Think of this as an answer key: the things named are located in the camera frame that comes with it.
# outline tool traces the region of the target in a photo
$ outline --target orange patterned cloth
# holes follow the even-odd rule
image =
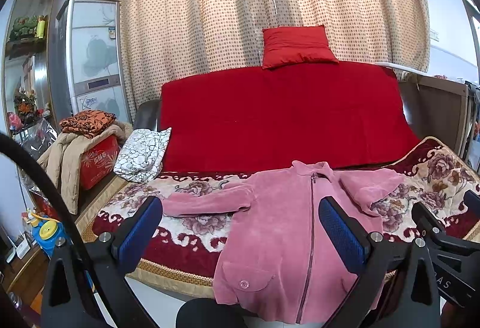
[[[102,110],[84,110],[73,117],[60,121],[62,133],[78,133],[89,139],[93,139],[116,119],[115,114],[103,112]]]

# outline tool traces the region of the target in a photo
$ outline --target jacket collar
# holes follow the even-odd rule
[[[326,161],[321,161],[316,164],[304,164],[301,161],[292,161],[292,167],[298,175],[313,175],[319,173],[325,175],[330,182],[334,179],[333,171]]]

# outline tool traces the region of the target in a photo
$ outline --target black leather sofa armrest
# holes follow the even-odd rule
[[[142,103],[137,110],[133,128],[150,129],[157,132],[159,130],[161,105],[161,98],[159,100],[148,100]]]

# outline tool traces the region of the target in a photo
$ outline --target red blanket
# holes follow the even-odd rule
[[[195,75],[162,87],[163,171],[255,172],[292,160],[388,163],[419,141],[389,69],[341,61]]]

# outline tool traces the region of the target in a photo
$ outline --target refrigerator label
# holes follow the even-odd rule
[[[115,27],[114,26],[110,26],[109,27],[109,37],[114,40],[116,39],[116,35],[115,35]]]
[[[88,110],[92,105],[95,105],[96,103],[98,103],[97,97],[85,98],[85,100],[82,103],[82,109]]]

